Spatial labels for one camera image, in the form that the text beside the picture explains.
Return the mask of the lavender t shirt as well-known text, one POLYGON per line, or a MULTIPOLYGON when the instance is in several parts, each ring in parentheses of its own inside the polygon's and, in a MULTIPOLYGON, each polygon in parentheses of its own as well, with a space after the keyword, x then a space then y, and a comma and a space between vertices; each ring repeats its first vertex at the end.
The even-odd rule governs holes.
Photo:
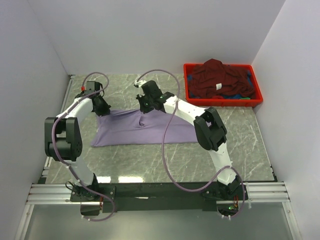
MULTIPOLYGON (((170 114, 157 110, 144 114, 139 109, 114 109, 109 115, 97 117, 97 133, 91 146, 161 144, 170 118, 170 114)), ((174 116, 168 126, 164 142, 182 144, 198 141, 194 126, 174 116)))

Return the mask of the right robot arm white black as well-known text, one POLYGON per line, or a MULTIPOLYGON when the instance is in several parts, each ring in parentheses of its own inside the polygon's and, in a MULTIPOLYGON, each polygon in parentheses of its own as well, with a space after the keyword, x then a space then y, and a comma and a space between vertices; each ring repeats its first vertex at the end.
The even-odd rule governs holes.
POLYGON ((158 98, 148 95, 137 95, 140 111, 144 114, 153 110, 179 117, 194 127, 199 145, 208 151, 219 185, 222 198, 230 200, 237 194, 241 184, 238 173, 233 169, 227 150, 227 129, 214 107, 204 108, 192 105, 176 95, 166 92, 158 98))

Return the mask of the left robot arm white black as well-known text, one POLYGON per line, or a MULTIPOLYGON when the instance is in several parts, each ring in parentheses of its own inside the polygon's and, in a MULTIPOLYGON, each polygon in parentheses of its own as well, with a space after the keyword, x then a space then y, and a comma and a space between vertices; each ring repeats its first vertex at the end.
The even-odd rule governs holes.
POLYGON ((63 113, 44 121, 44 150, 48 157, 61 162, 71 173, 76 186, 88 201, 96 200, 100 188, 96 175, 82 157, 83 142, 80 123, 91 112, 98 117, 110 114, 111 106, 101 95, 75 98, 63 113))

